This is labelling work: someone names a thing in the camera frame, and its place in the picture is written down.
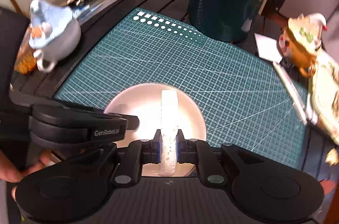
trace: cup handle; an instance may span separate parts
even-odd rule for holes
[[[312,77],[315,72],[316,72],[316,68],[314,65],[311,65],[311,70],[309,72],[306,72],[305,69],[303,67],[299,68],[299,72],[301,73],[301,75],[303,75],[305,78],[309,78]]]
[[[45,68],[43,65],[43,52],[41,49],[35,50],[33,56],[37,59],[37,67],[41,72],[49,73],[57,65],[57,62],[53,61]]]

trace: black table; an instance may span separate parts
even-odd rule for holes
[[[109,30],[118,24],[120,20],[134,8],[141,7],[185,23],[190,23],[187,14],[188,1],[189,0],[118,0],[82,25],[82,36],[78,47],[69,57],[59,62],[51,73],[44,74],[36,69],[31,74],[25,76],[14,72],[12,85],[14,89],[26,94],[52,97],[82,58]],[[255,20],[253,20],[248,38],[235,45],[255,55],[255,32],[277,39],[280,31],[281,28],[273,21],[265,20],[263,17],[257,16]],[[307,81],[298,74],[296,70],[292,70],[290,73],[292,78],[307,87]],[[335,144],[329,137],[325,136],[319,129],[313,126],[307,126],[299,169],[312,175],[319,181],[327,179],[330,174],[330,169],[324,161],[327,152],[333,147],[335,147]],[[339,165],[332,174],[333,180],[338,180],[338,178]],[[319,222],[324,220],[333,194],[326,196],[322,211],[318,215]]]

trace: green cutting mat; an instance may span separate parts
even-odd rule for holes
[[[104,109],[122,90],[162,82],[200,107],[211,146],[231,142],[296,167],[304,126],[274,69],[194,27],[135,9],[77,65],[57,99]],[[296,86],[303,98],[306,90]]]

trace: plate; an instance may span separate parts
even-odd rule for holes
[[[134,85],[119,93],[108,104],[104,113],[120,113],[138,116],[140,124],[136,130],[127,130],[125,139],[117,141],[118,147],[140,139],[153,139],[157,129],[161,128],[161,92],[175,90],[179,102],[179,129],[185,139],[206,140],[204,117],[197,104],[183,91],[160,83],[144,83]],[[177,163],[174,177],[187,176],[194,168],[193,164]],[[158,164],[145,164],[143,176],[158,176]]]

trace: white pen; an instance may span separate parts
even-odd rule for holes
[[[283,85],[285,86],[291,100],[293,102],[293,107],[299,117],[299,119],[303,122],[304,125],[307,125],[307,115],[304,111],[304,103],[301,100],[299,93],[297,92],[292,80],[290,79],[289,75],[286,71],[282,69],[282,66],[276,62],[273,62],[273,67],[276,70],[279,78],[281,79]]]

